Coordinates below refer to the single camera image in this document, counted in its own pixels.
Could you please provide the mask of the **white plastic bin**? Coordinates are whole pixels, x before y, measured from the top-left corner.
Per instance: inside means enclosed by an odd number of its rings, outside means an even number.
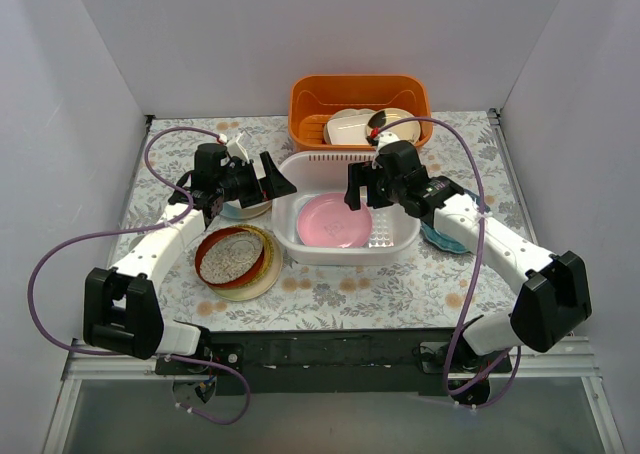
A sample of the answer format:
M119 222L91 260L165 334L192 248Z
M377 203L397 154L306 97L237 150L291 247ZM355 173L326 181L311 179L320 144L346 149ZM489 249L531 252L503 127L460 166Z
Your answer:
M307 151L284 160L280 171L296 186L297 192L273 202L271 223L276 238L295 261L310 265L382 266L393 263L411 246L418 236L420 223L398 205L381 209L368 207L373 232L364 247L308 247L302 245L296 235L300 205L321 194L345 195L348 165L373 158L374 154L367 151Z

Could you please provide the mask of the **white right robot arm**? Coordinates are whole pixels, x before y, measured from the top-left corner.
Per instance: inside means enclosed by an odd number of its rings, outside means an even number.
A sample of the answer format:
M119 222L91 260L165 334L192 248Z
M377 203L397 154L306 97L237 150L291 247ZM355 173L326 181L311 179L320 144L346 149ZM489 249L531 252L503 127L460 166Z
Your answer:
M581 257L572 251L554 254L490 217L457 183L430 176L406 141L382 147L372 161L350 164L344 201L351 210L400 205L462 244L516 294L511 310L470 321L453 339L453 361L464 371L513 347L545 353L592 314Z

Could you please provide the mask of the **blue bear plate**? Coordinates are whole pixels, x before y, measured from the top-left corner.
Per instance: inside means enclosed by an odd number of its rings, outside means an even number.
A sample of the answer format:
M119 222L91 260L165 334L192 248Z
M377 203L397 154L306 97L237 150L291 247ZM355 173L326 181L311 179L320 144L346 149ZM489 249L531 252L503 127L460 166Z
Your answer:
M309 207L310 203L311 201L307 201L300 205L295 222L296 235L302 245L307 244L311 234L313 233L313 222L311 219L312 214L311 208Z

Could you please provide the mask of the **pink bear plate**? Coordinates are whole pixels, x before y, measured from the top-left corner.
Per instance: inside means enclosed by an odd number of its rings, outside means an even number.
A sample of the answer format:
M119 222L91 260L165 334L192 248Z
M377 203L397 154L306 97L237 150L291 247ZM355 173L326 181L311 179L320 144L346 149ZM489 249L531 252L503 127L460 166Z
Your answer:
M373 218L366 205L351 211L341 193L326 193L312 198L313 233L305 246L319 248L364 247L372 232Z

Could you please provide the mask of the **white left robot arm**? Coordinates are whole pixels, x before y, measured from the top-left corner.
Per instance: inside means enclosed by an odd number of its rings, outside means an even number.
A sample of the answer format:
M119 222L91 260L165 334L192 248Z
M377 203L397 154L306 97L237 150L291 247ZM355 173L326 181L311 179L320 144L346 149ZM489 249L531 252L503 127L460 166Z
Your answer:
M254 164L229 153L227 147L197 147L194 167L172 184L156 229L109 269L95 268L84 292L84 340L91 346L139 359L177 354L193 374L205 372L213 360L211 347L200 341L200 328L164 319L157 292L186 247L205 232L224 203L251 207L296 193L267 152L260 155L264 174Z

